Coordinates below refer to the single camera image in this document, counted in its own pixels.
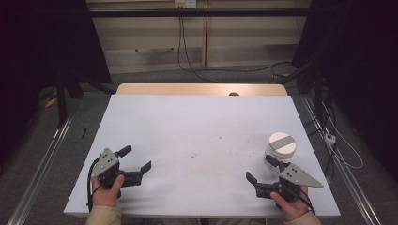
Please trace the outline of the person's right hand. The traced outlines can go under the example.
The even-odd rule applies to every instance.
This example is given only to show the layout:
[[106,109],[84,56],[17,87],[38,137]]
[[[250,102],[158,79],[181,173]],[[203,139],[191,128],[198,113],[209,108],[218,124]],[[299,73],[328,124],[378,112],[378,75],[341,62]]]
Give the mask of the person's right hand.
[[271,199],[283,209],[287,222],[297,219],[309,212],[309,206],[307,205],[309,201],[308,188],[306,186],[301,186],[300,188],[300,197],[303,201],[296,200],[295,202],[287,202],[279,193],[270,193]]

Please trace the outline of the black metal stand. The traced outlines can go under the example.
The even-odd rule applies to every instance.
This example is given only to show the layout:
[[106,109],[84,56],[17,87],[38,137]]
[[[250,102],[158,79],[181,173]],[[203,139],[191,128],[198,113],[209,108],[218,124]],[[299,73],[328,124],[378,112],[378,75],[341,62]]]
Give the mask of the black metal stand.
[[75,72],[75,71],[59,71],[56,75],[56,98],[58,103],[58,128],[61,128],[67,121],[68,110],[66,102],[66,94],[68,92],[72,98],[81,98],[84,94],[80,83],[87,83],[88,85],[100,90],[107,95],[116,93],[114,88],[107,87],[100,82],[95,82],[93,79]]
[[297,89],[301,94],[308,94],[314,88],[315,115],[322,118],[322,73],[318,67],[318,61],[309,60],[297,71],[282,78],[277,84],[285,85],[292,80],[296,80]]

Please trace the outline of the person's left hand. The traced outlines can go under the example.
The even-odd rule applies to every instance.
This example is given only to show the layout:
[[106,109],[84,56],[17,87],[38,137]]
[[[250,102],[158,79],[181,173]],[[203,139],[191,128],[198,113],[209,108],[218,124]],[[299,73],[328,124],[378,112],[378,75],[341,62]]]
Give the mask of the person's left hand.
[[105,188],[101,185],[98,178],[93,178],[93,204],[97,206],[115,207],[117,202],[117,194],[124,183],[125,177],[120,174],[114,181],[111,188]]

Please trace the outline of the wooden table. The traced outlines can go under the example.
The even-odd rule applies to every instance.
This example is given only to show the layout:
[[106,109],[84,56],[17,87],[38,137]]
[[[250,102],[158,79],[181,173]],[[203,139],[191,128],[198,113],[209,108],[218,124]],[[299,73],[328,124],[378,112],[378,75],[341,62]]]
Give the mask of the wooden table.
[[286,96],[280,84],[122,83],[118,95]]

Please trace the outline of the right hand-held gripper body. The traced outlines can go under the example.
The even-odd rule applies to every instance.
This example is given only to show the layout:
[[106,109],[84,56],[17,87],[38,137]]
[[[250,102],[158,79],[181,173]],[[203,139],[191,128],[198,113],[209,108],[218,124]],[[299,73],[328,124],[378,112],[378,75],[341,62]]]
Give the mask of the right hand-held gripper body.
[[292,163],[278,162],[274,166],[280,170],[279,181],[273,184],[258,183],[254,180],[254,189],[258,198],[270,198],[271,192],[279,193],[287,202],[292,203],[298,197],[301,186],[322,188],[323,185],[311,175]]

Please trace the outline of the black horizontal bar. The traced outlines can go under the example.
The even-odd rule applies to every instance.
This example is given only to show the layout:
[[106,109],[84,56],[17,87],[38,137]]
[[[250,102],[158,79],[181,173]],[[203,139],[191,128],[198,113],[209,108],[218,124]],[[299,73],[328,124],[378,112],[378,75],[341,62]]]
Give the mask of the black horizontal bar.
[[314,12],[307,8],[271,8],[271,9],[96,9],[89,15],[93,18],[113,17],[296,17],[310,16]]

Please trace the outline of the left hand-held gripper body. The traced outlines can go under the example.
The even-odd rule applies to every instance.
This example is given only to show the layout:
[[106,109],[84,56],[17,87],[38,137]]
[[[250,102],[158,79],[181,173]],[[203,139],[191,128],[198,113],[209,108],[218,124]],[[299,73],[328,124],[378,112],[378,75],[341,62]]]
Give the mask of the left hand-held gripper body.
[[90,178],[98,178],[100,183],[106,187],[111,188],[115,179],[122,174],[125,177],[122,187],[134,187],[142,184],[144,176],[141,169],[138,172],[125,172],[119,169],[120,157],[115,155],[109,148],[105,148],[103,152],[97,157],[92,164],[89,172]]

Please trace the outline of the white wall socket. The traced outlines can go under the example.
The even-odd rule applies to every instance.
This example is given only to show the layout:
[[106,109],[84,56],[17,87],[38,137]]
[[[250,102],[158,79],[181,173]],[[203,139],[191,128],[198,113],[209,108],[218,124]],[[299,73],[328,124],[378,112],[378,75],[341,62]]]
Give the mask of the white wall socket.
[[197,8],[196,0],[174,0],[175,8]]

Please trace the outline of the dark curtain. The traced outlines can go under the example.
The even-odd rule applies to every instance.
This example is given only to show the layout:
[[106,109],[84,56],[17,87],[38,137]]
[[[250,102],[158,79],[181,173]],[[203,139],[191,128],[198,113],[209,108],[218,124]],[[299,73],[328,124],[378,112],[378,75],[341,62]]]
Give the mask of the dark curtain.
[[334,20],[319,68],[376,160],[398,181],[398,0],[311,0],[293,65],[303,66]]
[[58,76],[73,96],[81,82],[112,81],[88,12],[87,0],[0,0],[0,166]]

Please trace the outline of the white board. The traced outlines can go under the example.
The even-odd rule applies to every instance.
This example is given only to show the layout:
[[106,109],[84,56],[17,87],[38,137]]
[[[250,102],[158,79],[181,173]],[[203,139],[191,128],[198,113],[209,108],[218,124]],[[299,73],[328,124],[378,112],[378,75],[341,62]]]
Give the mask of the white board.
[[150,164],[139,187],[125,187],[118,201],[127,216],[144,218],[275,218],[274,201],[256,196],[245,177],[274,183],[278,170],[264,161],[268,138],[291,135],[291,162],[318,181],[325,176],[289,96],[111,97],[65,212],[84,217],[88,169],[105,148],[132,151],[125,171]]

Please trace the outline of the aluminium floor rail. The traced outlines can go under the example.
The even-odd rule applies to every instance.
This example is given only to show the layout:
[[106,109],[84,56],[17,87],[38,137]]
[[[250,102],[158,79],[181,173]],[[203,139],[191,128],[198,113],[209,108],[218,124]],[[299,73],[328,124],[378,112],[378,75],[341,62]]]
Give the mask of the aluminium floor rail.
[[[365,220],[366,225],[382,225],[376,211],[371,204],[369,198],[360,186],[359,181],[354,175],[354,172],[359,171],[364,166],[364,161],[357,151],[357,149],[347,140],[347,138],[340,132],[336,126],[336,122],[330,115],[330,112],[326,105],[322,103],[323,111],[326,115],[326,120],[330,123],[330,126],[322,125],[320,119],[315,115],[314,103],[311,97],[301,96],[305,109],[307,110],[310,117],[313,119],[313,124],[318,129],[317,133],[326,145],[326,148],[334,161],[334,166],[342,176],[345,185],[347,186],[356,206],[359,208],[362,217]],[[336,143],[331,146],[324,141],[324,135],[330,133],[336,137]],[[353,153],[355,160],[351,161],[347,156],[339,149],[338,143],[343,143],[349,150],[349,153]]]
[[7,225],[24,225],[24,223],[26,222],[29,212],[54,162],[54,158],[69,131],[72,120],[73,115],[71,114],[63,122],[62,126],[56,130],[43,159],[38,165],[38,168],[36,169],[33,178],[29,182],[27,189],[17,203],[16,208],[11,214]]

